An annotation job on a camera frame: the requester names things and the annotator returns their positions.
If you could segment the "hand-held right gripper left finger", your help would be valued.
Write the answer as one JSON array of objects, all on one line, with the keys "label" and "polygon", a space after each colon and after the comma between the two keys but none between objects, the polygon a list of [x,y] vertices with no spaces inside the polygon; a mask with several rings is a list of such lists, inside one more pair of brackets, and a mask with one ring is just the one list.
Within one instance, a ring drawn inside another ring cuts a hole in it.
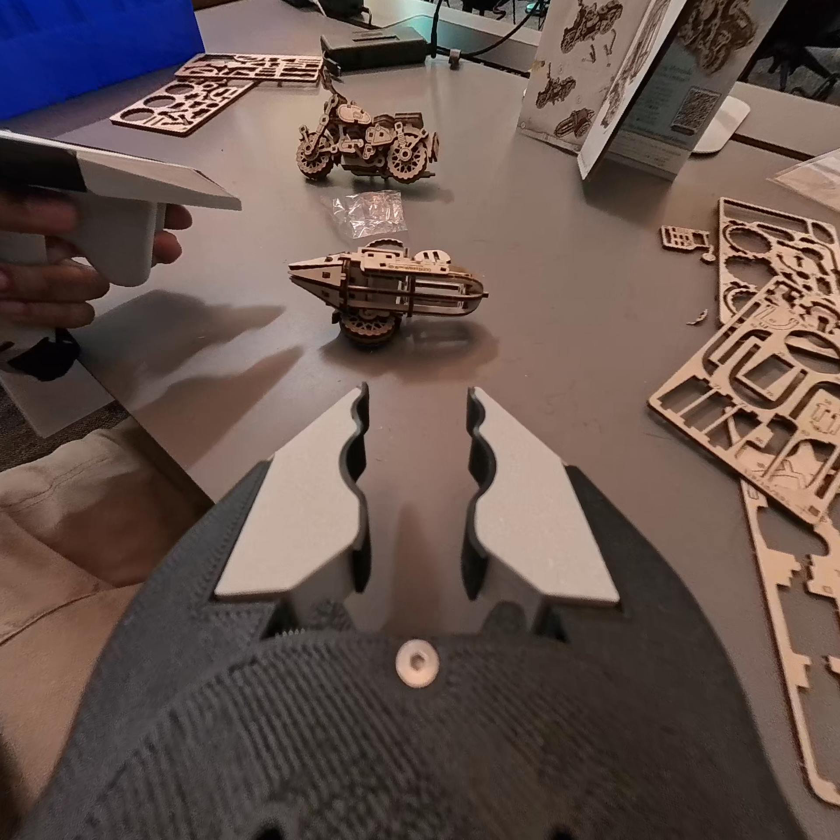
[{"label": "hand-held right gripper left finger", "polygon": [[363,382],[276,451],[216,583],[219,601],[273,601],[310,614],[364,592],[371,534],[358,481],[369,424]]}]

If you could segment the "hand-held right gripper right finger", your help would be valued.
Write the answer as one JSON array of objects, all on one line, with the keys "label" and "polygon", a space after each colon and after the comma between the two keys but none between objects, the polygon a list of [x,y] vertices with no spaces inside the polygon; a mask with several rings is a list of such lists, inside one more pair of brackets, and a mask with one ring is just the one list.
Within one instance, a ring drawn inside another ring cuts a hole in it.
[{"label": "hand-held right gripper right finger", "polygon": [[461,580],[471,602],[614,608],[620,595],[562,458],[478,386],[467,392],[469,474]]}]

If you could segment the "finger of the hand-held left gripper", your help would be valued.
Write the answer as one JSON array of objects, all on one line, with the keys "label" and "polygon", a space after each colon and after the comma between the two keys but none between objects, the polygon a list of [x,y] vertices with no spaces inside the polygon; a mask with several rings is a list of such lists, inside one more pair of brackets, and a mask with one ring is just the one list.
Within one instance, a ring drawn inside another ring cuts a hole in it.
[{"label": "finger of the hand-held left gripper", "polygon": [[98,196],[240,211],[242,203],[191,167],[104,150],[76,150],[87,191]]}]

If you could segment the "wooden motorcycle model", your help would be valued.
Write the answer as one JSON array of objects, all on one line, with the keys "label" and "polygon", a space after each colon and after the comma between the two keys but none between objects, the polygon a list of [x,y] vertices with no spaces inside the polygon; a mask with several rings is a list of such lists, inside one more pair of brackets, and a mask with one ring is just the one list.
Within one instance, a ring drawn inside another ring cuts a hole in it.
[{"label": "wooden motorcycle model", "polygon": [[302,125],[297,166],[310,182],[324,180],[334,166],[357,179],[367,177],[410,185],[433,177],[429,165],[439,153],[439,137],[424,126],[420,112],[370,115],[333,85],[327,68],[321,71],[329,100],[315,129]]}]

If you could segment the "wooden sidecar model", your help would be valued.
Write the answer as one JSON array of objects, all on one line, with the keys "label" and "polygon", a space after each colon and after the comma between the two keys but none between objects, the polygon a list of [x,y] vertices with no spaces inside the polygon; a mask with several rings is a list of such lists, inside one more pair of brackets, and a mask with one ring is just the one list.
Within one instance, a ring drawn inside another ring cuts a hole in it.
[{"label": "wooden sidecar model", "polygon": [[391,341],[404,319],[460,318],[488,298],[480,280],[442,249],[410,255],[393,238],[292,262],[288,274],[293,284],[329,306],[332,323],[363,348]]}]

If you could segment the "grey desk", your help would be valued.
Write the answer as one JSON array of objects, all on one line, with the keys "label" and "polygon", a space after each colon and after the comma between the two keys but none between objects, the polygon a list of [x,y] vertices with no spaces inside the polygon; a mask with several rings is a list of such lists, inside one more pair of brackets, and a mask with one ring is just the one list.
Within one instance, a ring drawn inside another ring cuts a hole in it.
[{"label": "grey desk", "polygon": [[728,143],[668,183],[574,157],[516,131],[526,82],[445,63],[351,75],[373,112],[421,111],[440,132],[436,176],[403,199],[412,251],[440,247],[489,298],[464,320],[412,321],[372,353],[340,339],[287,264],[343,245],[324,200],[361,191],[334,172],[307,183],[298,128],[323,92],[258,87],[186,139],[113,126],[166,70],[3,121],[12,131],[188,165],[239,197],[198,209],[183,256],[115,288],[79,331],[83,359],[208,496],[218,499],[360,382],[371,393],[367,469],[373,572],[352,604],[372,630],[454,631],[476,618],[459,555],[468,472],[466,396],[484,389],[581,468],[679,573],[724,643],[780,787],[810,838],[838,809],[803,780],[738,482],[648,410],[647,399],[715,332],[688,325],[717,273],[663,250],[661,224],[705,227],[720,196],[838,225],[769,181],[789,165]]}]

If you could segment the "white desk stand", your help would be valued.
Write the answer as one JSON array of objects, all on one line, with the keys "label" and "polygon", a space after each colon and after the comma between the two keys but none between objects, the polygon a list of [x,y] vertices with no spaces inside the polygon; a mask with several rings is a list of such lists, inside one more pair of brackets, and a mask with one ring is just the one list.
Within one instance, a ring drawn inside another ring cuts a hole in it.
[{"label": "white desk stand", "polygon": [[716,154],[730,141],[750,113],[750,105],[733,96],[727,96],[705,132],[700,137],[692,155]]}]

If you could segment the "person's left hand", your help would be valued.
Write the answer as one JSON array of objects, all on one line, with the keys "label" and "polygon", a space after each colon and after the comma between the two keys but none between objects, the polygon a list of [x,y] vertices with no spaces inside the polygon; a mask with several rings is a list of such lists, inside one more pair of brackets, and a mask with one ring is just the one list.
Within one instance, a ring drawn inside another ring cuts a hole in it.
[{"label": "person's left hand", "polygon": [[79,223],[77,206],[44,190],[1,191],[1,229],[45,238],[44,265],[1,265],[2,320],[29,328],[78,329],[95,318],[92,302],[110,289],[95,269],[75,261],[67,240]]}]

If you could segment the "blue plastic bin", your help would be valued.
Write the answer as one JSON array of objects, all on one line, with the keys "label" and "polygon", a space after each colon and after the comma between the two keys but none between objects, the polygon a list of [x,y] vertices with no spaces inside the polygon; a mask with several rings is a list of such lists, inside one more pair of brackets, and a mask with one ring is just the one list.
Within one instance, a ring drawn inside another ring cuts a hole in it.
[{"label": "blue plastic bin", "polygon": [[1,118],[203,52],[190,1],[2,1]]}]

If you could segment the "small clear plastic bag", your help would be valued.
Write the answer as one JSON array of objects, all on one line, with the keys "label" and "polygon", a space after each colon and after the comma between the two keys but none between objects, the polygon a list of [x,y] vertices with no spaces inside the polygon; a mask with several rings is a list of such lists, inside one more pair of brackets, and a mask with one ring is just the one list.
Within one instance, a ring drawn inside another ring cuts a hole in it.
[{"label": "small clear plastic bag", "polygon": [[347,239],[390,236],[407,231],[403,194],[397,190],[368,191],[325,197],[324,212]]}]

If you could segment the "person's tan trousers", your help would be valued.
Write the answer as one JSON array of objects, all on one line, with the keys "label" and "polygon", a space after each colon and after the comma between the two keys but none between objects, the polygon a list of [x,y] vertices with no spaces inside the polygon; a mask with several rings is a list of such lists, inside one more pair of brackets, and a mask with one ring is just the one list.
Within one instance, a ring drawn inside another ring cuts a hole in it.
[{"label": "person's tan trousers", "polygon": [[2,474],[2,667],[95,659],[212,502],[133,420]]}]

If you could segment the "black flat box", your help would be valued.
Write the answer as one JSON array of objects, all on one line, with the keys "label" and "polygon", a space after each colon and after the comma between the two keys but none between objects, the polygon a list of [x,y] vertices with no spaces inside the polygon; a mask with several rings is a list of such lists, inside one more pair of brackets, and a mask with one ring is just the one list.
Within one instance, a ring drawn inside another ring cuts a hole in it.
[{"label": "black flat box", "polygon": [[321,35],[325,60],[339,74],[423,64],[429,43],[413,27],[391,27],[344,33],[341,37]]}]

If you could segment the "small wooden grid part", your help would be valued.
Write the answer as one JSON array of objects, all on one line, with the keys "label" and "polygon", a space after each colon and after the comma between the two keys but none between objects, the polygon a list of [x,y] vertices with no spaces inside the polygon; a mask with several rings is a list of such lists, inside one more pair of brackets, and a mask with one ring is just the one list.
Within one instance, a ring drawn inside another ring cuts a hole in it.
[{"label": "small wooden grid part", "polygon": [[698,250],[705,254],[713,252],[710,234],[706,230],[663,225],[659,229],[659,234],[663,249],[682,253],[691,253]]}]

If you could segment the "printed model kit booklet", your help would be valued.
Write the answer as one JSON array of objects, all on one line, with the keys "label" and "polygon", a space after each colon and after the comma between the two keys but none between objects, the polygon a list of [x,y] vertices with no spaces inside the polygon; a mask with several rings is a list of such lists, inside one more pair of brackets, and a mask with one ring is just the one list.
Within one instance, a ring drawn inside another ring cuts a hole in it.
[{"label": "printed model kit booklet", "polygon": [[670,181],[785,1],[552,2],[518,131]]}]

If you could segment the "large clear plastic sleeve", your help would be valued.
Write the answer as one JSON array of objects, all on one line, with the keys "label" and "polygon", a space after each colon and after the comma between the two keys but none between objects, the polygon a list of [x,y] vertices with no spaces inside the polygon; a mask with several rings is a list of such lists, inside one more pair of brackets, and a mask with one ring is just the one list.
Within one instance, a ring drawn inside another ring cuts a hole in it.
[{"label": "large clear plastic sleeve", "polygon": [[794,165],[770,180],[839,213],[839,149]]}]

